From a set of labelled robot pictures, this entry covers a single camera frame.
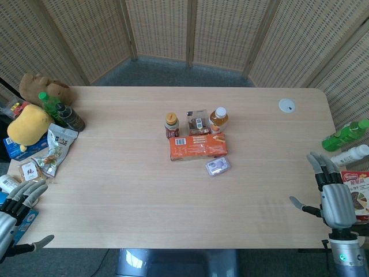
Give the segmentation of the left robot hand grey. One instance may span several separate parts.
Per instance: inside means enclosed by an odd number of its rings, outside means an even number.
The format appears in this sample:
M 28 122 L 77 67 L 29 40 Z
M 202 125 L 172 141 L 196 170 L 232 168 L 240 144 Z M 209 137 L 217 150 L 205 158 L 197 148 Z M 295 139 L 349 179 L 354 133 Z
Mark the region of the left robot hand grey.
M 48 235 L 31 244 L 15 244 L 15 237 L 23 220 L 29 214 L 34 202 L 48 189 L 45 180 L 25 181 L 14 188 L 1 205 L 1 262 L 7 257 L 35 252 L 53 239 Z

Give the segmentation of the right robot hand grey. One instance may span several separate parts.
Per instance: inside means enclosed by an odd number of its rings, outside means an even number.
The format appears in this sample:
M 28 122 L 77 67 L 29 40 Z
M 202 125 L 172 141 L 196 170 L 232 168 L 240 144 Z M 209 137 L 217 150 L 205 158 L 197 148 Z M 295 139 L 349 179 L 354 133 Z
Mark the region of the right robot hand grey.
M 296 197 L 289 200 L 299 210 L 322 218 L 331 229 L 348 229 L 356 223 L 351 193 L 343 183 L 339 168 L 325 155 L 310 152 L 307 155 L 321 197 L 318 208 L 301 203 Z

